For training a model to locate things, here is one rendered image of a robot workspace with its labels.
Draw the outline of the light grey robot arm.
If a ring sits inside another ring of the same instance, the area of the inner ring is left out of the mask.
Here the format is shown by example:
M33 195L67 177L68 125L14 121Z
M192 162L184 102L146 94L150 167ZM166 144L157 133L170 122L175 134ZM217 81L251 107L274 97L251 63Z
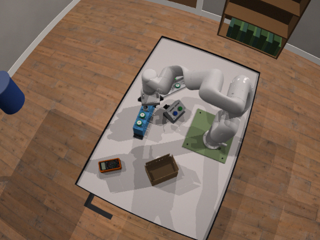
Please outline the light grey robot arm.
M252 82L244 75L236 76L225 96L221 93L224 76L219 69L189 71L184 66L172 65L165 67L159 77L155 70L146 69L141 74L144 92L142 106L160 105L156 92L167 95L178 76L184 77L185 86L189 90L199 90L202 100L221 109L217 112L210 129L204 134L203 142L209 149L217 149L221 145L226 147L227 144L224 142L236 135L242 115L252 104Z

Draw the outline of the brown cardboard box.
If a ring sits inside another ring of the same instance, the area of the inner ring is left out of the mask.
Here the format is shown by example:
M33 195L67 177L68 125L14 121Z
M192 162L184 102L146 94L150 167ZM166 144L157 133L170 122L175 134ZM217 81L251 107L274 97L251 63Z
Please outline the brown cardboard box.
M173 155L170 156L170 154L167 154L145 164L145 171L152 186L177 177L178 175L179 168Z

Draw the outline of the grey panel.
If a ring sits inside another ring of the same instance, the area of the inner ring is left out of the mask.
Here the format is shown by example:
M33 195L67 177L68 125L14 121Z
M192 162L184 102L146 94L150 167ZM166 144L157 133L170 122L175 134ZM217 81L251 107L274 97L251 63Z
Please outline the grey panel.
M178 84L180 84L180 88L175 88L175 84L176 83L178 83ZM176 77L176 79L175 79L175 81L174 81L174 83L173 83L173 85L172 85L172 87L171 87L171 90L170 90L170 92L167 94L167 95L161 95L162 97L166 97L166 96L168 96L168 95L170 95L170 94L172 94L172 93L174 93L174 92L176 92L176 91L179 91L179 90L181 90L181 89L183 89L183 88L185 88L186 86L185 86L185 84L184 84L184 77L183 76L180 76L180 77Z

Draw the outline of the orange digital multimeter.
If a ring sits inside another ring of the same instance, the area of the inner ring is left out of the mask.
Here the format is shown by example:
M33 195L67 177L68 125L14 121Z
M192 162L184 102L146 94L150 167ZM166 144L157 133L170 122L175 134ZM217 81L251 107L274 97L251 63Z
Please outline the orange digital multimeter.
M111 171L114 171L114 170L122 169L121 162L120 162L119 158L99 161L98 165L99 165L99 171L101 173L111 172Z

